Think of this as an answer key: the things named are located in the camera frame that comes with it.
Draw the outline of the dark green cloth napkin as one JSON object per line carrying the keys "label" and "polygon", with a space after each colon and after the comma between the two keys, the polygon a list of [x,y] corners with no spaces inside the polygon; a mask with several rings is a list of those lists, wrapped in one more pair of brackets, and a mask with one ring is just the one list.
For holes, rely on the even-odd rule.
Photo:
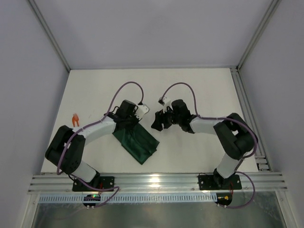
{"label": "dark green cloth napkin", "polygon": [[141,165],[157,151],[160,143],[139,123],[133,129],[118,130],[113,136]]}

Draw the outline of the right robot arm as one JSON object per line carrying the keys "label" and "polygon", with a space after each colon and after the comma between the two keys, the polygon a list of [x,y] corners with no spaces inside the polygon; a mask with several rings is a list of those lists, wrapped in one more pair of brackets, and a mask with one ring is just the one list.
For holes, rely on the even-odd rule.
{"label": "right robot arm", "polygon": [[237,114],[232,113],[222,118],[199,117],[191,114],[186,103],[181,100],[171,101],[164,97],[159,99],[162,110],[155,113],[151,127],[157,131],[178,125],[191,134],[207,133],[218,137],[225,152],[220,164],[211,175],[199,176],[201,190],[241,189],[236,171],[245,159],[245,154],[257,147],[258,139],[254,132]]}

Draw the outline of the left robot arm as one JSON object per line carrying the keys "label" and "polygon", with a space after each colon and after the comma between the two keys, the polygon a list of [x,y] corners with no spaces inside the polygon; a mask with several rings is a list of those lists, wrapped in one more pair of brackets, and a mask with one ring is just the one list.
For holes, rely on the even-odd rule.
{"label": "left robot arm", "polygon": [[143,103],[135,104],[123,100],[112,112],[107,112],[101,120],[83,127],[59,127],[45,153],[45,158],[57,167],[57,173],[74,177],[75,184],[81,183],[88,189],[113,191],[114,187],[102,189],[102,178],[90,165],[82,160],[85,146],[119,130],[133,129],[149,112]]}

